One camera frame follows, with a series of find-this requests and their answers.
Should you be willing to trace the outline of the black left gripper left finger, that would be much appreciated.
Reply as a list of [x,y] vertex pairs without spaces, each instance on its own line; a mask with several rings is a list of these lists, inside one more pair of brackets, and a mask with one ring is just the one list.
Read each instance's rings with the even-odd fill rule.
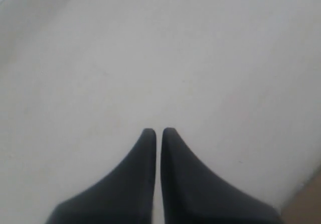
[[127,156],[107,176],[59,204],[47,223],[151,223],[156,133],[144,129]]

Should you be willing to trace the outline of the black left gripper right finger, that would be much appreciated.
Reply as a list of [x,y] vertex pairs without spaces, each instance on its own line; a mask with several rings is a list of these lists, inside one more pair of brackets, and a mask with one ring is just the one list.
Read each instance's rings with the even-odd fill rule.
[[273,207],[212,172],[174,128],[163,131],[160,175],[165,223],[281,223]]

